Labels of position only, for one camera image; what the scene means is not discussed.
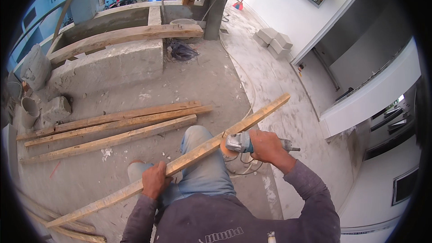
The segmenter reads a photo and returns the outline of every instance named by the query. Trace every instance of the white building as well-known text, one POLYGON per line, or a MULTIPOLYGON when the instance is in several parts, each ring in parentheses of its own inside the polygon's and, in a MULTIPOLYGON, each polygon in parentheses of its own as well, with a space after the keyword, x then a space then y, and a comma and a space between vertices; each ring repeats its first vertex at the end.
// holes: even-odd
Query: white building
MULTIPOLYGON (((286 63, 295 67, 310 97, 323 138, 330 143, 357 128, 362 163, 353 169, 354 183, 345 190, 345 202, 335 203, 341 242, 384 242, 407 206, 420 159, 412 109, 419 58, 398 2, 243 3, 262 27, 272 27, 292 41, 286 63)), ((282 202, 286 190, 281 186, 282 202)), ((297 217, 289 215, 284 213, 284 218, 297 217)))

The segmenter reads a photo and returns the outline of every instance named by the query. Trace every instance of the broom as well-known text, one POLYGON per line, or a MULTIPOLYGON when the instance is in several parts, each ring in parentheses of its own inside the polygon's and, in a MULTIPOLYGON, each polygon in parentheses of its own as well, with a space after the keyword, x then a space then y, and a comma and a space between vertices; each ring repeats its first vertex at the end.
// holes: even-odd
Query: broom
POLYGON ((243 9, 243 0, 241 0, 240 2, 234 3, 234 5, 232 5, 232 6, 241 11, 243 9))

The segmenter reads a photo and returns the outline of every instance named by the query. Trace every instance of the white bucket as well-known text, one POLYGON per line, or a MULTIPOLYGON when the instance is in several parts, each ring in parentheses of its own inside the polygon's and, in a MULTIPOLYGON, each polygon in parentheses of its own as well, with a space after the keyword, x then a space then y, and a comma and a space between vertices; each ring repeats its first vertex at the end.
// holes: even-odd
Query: white bucket
POLYGON ((24 113, 22 114, 22 125, 26 129, 30 129, 33 127, 36 119, 40 115, 39 107, 35 100, 29 97, 22 98, 21 107, 24 109, 24 113))

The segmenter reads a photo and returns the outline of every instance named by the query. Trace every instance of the dark purple shirt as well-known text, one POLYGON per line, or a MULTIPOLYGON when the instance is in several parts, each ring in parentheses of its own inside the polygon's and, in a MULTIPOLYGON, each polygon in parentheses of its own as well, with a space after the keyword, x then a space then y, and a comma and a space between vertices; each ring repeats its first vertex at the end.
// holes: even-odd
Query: dark purple shirt
MULTIPOLYGON (((166 208, 154 242, 267 243, 272 232, 277 243, 339 242, 339 216, 321 178, 299 160, 283 178, 305 200, 297 219, 258 219, 235 196, 196 193, 166 208)), ((149 242, 156 207, 155 200, 142 195, 127 220, 121 242, 149 242)))

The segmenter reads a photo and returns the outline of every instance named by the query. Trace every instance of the blue jeans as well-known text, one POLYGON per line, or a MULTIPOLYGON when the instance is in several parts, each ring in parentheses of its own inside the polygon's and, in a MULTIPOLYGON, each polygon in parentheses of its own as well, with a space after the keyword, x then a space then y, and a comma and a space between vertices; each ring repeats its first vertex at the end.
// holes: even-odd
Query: blue jeans
MULTIPOLYGON (((180 152, 183 155, 211 138, 213 138, 212 134, 205 127, 198 125, 189 127, 181 140, 180 152)), ((141 162, 130 164, 127 168, 129 181, 132 183, 139 180, 143 172, 151 166, 153 164, 141 162)), ((184 169, 182 174, 182 180, 178 184, 171 183, 159 197, 162 207, 194 193, 236 194, 220 149, 184 169)))

